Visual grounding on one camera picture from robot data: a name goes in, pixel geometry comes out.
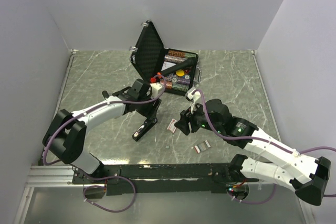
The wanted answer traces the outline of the black stapler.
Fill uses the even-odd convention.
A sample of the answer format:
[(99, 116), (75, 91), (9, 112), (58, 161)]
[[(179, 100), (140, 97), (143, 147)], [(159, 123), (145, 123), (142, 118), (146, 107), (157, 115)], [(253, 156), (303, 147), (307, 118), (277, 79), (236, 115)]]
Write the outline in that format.
[(157, 122), (157, 118), (146, 119), (132, 135), (133, 140), (136, 142), (139, 141), (152, 127), (157, 124)]

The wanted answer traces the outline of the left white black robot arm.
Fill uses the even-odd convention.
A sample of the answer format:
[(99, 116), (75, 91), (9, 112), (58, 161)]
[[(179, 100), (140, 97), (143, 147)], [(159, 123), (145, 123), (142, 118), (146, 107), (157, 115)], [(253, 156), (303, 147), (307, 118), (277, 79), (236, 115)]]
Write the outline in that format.
[(65, 109), (58, 111), (43, 138), (45, 147), (43, 164), (53, 164), (47, 161), (48, 152), (52, 152), (58, 161), (84, 171), (85, 177), (90, 182), (101, 181), (104, 172), (103, 164), (85, 151), (86, 135), (108, 120), (136, 111), (145, 117), (145, 121), (132, 135), (135, 141), (140, 140), (157, 123), (156, 113), (164, 90), (164, 84), (147, 83), (137, 79), (132, 86), (125, 87), (112, 95), (104, 91), (102, 93), (104, 100), (86, 109), (73, 112)]

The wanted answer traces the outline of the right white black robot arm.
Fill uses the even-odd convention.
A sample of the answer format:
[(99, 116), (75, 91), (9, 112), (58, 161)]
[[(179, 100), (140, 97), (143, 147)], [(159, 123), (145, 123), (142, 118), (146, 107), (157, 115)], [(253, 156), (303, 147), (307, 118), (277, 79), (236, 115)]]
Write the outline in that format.
[(183, 110), (175, 127), (185, 135), (206, 129), (223, 137), (227, 143), (252, 152), (268, 160), (256, 161), (244, 155), (236, 155), (229, 168), (235, 181), (244, 177), (268, 181), (286, 187), (308, 204), (322, 203), (330, 176), (331, 162), (314, 158), (290, 148), (251, 122), (233, 116), (219, 99), (205, 105), (196, 104)]

